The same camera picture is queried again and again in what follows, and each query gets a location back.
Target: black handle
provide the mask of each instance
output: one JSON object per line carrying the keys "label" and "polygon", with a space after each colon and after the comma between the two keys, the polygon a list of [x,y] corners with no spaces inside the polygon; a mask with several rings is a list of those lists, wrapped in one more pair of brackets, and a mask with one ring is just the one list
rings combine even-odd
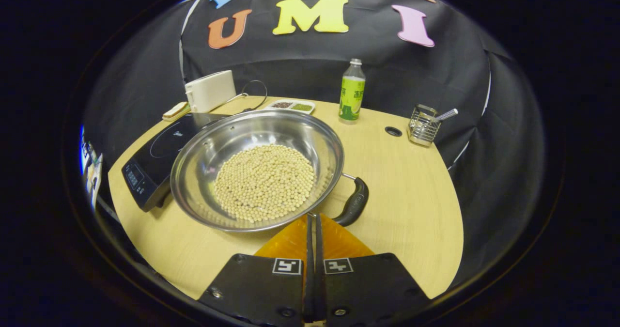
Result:
{"label": "black handle", "polygon": [[357,177],[355,178],[355,191],[345,203],[341,215],[334,218],[334,221],[341,226],[352,225],[361,215],[366,202],[368,202],[368,186],[361,178]]}

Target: plastic bottle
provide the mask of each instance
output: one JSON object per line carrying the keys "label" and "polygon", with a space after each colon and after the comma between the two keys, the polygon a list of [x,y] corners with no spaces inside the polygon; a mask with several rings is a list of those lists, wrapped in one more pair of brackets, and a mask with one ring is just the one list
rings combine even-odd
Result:
{"label": "plastic bottle", "polygon": [[361,71],[361,60],[353,58],[350,64],[342,75],[341,106],[338,112],[340,121],[345,124],[354,124],[357,121],[366,84],[366,76]]}

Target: green label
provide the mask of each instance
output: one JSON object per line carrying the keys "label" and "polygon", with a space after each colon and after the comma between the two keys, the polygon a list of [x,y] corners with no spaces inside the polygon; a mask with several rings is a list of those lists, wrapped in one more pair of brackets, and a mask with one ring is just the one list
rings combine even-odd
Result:
{"label": "green label", "polygon": [[364,97],[365,80],[342,79],[341,108],[338,115],[345,120],[357,120],[361,99]]}

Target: yellow foam letter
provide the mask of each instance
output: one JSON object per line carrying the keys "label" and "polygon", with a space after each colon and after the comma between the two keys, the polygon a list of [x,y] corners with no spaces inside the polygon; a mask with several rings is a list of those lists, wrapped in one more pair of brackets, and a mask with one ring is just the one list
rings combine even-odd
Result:
{"label": "yellow foam letter", "polygon": [[348,0],[319,0],[312,9],[301,0],[282,0],[276,4],[280,8],[278,26],[273,29],[275,35],[290,34],[295,31],[293,18],[302,31],[308,31],[314,21],[315,31],[346,33],[348,26],[344,22],[342,10]]}

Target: induction cooktop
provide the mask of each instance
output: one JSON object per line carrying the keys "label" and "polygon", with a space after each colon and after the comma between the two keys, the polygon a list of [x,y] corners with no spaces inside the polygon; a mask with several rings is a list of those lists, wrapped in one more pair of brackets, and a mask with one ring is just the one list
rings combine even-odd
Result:
{"label": "induction cooktop", "polygon": [[123,166],[124,181],[142,211],[163,206],[170,192],[170,172],[179,151],[200,130],[228,117],[188,113],[164,128],[142,146]]}

